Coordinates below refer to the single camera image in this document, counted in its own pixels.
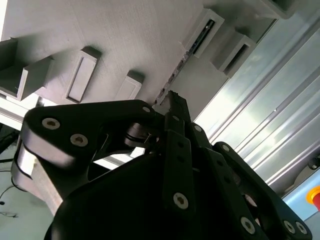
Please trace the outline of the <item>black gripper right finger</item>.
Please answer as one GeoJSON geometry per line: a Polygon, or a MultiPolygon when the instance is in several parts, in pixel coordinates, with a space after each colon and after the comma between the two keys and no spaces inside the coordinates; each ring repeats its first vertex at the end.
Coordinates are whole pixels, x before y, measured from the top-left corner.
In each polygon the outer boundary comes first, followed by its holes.
{"type": "Polygon", "coordinates": [[[191,140],[194,163],[204,179],[201,184],[213,224],[223,240],[311,240],[307,225],[226,143],[214,145],[204,130],[191,121],[187,101],[179,97],[186,136],[191,140]]]}

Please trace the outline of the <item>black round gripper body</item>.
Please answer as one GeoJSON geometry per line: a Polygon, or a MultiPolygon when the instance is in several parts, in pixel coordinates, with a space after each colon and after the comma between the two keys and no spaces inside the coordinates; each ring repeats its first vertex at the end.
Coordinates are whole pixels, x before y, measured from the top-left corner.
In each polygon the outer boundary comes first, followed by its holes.
{"type": "Polygon", "coordinates": [[[47,240],[223,240],[201,185],[191,140],[167,130],[159,152],[139,156],[71,193],[47,240]]]}

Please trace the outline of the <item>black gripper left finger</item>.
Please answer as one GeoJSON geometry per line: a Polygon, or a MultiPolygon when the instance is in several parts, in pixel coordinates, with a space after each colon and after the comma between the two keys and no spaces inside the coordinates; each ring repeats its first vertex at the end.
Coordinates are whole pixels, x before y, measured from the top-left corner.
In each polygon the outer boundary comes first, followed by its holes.
{"type": "Polygon", "coordinates": [[[79,188],[165,147],[165,132],[183,134],[179,96],[167,94],[166,113],[142,100],[37,107],[23,120],[15,163],[33,160],[27,191],[36,191],[55,217],[79,188]]]}

